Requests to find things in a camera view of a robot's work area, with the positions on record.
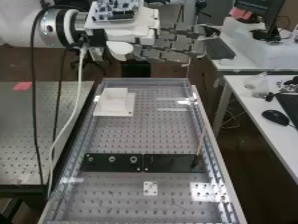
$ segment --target mounting hole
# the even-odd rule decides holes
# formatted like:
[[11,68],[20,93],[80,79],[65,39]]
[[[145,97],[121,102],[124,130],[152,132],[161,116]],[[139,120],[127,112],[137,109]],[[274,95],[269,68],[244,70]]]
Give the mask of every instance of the mounting hole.
[[49,33],[52,33],[53,32],[53,27],[52,26],[47,26],[47,31],[49,32]]
[[137,163],[137,156],[132,156],[132,157],[131,157],[131,163],[132,163],[132,164],[136,164],[136,163]]
[[116,161],[116,157],[115,157],[115,156],[111,156],[111,157],[109,157],[109,162],[111,162],[111,163],[115,163],[115,161]]

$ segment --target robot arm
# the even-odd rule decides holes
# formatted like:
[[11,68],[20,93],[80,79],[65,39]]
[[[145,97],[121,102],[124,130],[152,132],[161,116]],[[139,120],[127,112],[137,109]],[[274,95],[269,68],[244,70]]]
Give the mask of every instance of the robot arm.
[[[27,8],[28,14],[18,26],[28,33],[40,9],[36,6],[39,0],[27,1],[32,2],[34,10]],[[6,14],[4,8],[0,9],[0,16]],[[198,58],[205,54],[205,46],[197,41],[198,36],[205,35],[204,28],[183,23],[161,24],[159,10],[147,8],[143,0],[97,0],[92,3],[89,12],[49,9],[40,19],[38,30],[38,47],[63,48],[84,36],[95,61],[104,60],[105,50],[120,61],[136,59],[188,63],[190,57]],[[11,34],[15,40],[27,37],[22,34],[16,36],[18,31]],[[6,42],[12,42],[6,38],[6,33],[2,36]],[[22,46],[30,45],[28,40],[30,35]]]

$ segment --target screw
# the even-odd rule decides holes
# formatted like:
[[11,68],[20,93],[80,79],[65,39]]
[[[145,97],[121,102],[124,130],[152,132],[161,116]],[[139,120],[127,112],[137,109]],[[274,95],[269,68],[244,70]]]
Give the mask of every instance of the screw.
[[115,162],[116,162],[116,157],[115,157],[115,156],[111,156],[111,157],[109,157],[109,162],[111,162],[111,163],[115,163]]
[[131,157],[131,163],[132,163],[132,164],[136,164],[136,163],[137,163],[137,156],[132,156],[132,157]]

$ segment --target black object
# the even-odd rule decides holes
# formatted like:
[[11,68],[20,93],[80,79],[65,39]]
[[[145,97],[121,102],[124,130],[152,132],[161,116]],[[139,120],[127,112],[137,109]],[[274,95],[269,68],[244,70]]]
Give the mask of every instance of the black object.
[[298,85],[298,76],[296,76],[293,80],[284,82],[284,85]]
[[81,170],[84,172],[143,172],[143,155],[87,153]]
[[268,42],[281,41],[277,18],[285,0],[237,0],[236,7],[264,17],[266,30],[253,30],[253,38]]
[[288,116],[292,119],[294,126],[298,129],[298,95],[278,93],[276,97],[280,104],[282,105],[284,110],[286,111]]
[[237,19],[237,21],[241,22],[241,23],[245,23],[245,24],[258,24],[258,23],[261,23],[256,13],[253,13],[253,15],[250,16],[249,19],[240,18],[240,19]]
[[152,67],[147,61],[129,60],[121,63],[121,76],[127,78],[151,78]]
[[201,156],[187,154],[145,154],[144,171],[148,173],[202,173],[205,169]]
[[273,121],[274,123],[277,123],[282,126],[288,126],[290,124],[290,119],[288,118],[288,116],[277,110],[264,111],[262,116],[268,120]]
[[213,60],[234,59],[236,52],[230,49],[221,38],[204,40],[208,55]]
[[277,27],[274,28],[272,33],[268,33],[265,30],[252,30],[253,38],[256,40],[264,40],[268,42],[280,42],[281,41],[281,35],[278,32]]
[[205,35],[206,37],[212,37],[212,36],[221,36],[221,31],[210,26],[202,26],[204,30],[205,30]]
[[270,93],[268,94],[265,100],[266,100],[268,102],[272,102],[273,99],[274,99],[274,93],[270,92]]

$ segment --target black cable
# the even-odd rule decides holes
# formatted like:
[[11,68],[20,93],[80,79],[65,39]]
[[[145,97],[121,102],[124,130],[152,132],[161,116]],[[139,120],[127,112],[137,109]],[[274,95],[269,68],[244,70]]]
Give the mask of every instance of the black cable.
[[32,30],[31,30],[31,75],[32,75],[32,123],[34,123],[34,144],[35,144],[35,150],[36,150],[36,156],[38,156],[38,165],[39,165],[39,174],[40,174],[40,185],[44,185],[44,178],[43,178],[43,167],[41,167],[41,159],[40,159],[40,150],[39,150],[39,137],[38,137],[38,116],[36,116],[36,70],[35,70],[35,32],[36,32],[36,26],[39,23],[39,20],[44,13],[49,9],[77,9],[79,11],[85,11],[81,8],[77,7],[69,7],[69,6],[51,6],[48,8],[44,8],[38,13],[34,24],[32,24]]

